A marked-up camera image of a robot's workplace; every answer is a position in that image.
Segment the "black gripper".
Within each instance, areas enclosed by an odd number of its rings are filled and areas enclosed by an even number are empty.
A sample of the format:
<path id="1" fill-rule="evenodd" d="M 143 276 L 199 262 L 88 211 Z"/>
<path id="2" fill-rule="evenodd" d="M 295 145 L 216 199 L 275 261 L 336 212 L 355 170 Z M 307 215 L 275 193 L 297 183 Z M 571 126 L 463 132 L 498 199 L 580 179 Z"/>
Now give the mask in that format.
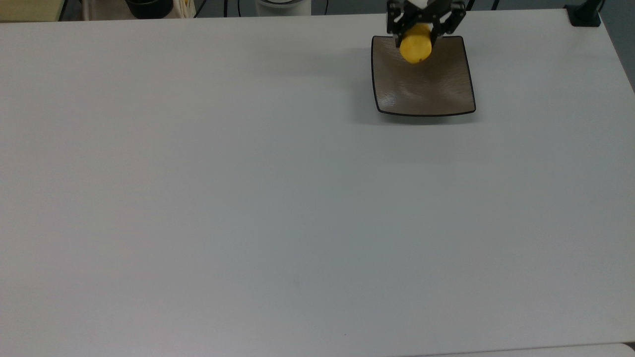
<path id="1" fill-rule="evenodd" d="M 387 0 L 387 33 L 400 48 L 413 18 L 432 20 L 431 43 L 453 34 L 467 14 L 464 0 Z"/>

